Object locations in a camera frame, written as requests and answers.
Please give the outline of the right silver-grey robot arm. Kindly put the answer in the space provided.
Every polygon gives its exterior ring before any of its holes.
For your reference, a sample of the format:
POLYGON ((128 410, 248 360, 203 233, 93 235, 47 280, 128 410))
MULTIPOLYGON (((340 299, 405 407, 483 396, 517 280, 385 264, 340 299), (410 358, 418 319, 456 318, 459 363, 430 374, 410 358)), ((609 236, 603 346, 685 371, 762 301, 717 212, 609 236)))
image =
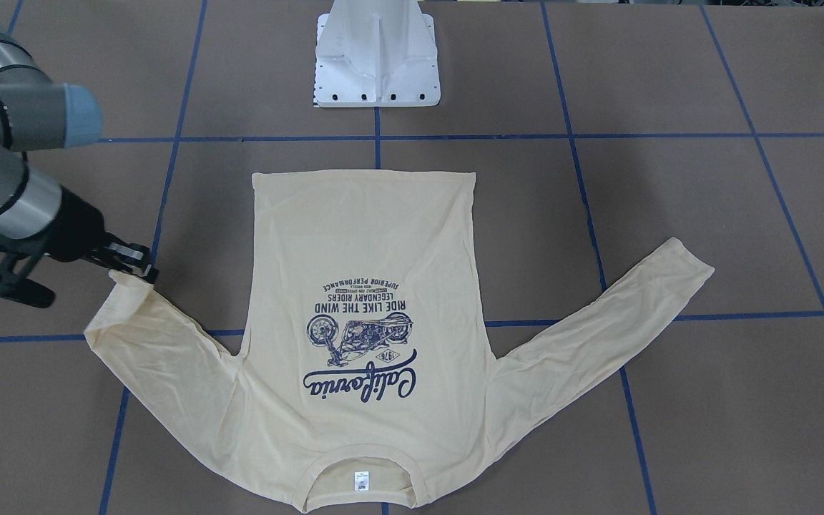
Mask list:
POLYGON ((106 230, 104 215, 26 154, 74 149, 102 136, 100 104, 86 88, 59 84, 0 25, 0 297, 31 284, 42 258, 86 260, 154 283, 148 247, 106 230))

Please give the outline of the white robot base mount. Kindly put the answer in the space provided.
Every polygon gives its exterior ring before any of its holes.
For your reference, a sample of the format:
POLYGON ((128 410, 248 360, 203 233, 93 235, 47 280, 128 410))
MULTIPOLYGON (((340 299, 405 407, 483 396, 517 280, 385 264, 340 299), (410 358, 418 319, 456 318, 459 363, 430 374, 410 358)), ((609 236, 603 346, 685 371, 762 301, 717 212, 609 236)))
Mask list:
POLYGON ((318 17, 315 107, 435 107, 439 101, 434 19, 418 1, 335 1, 318 17))

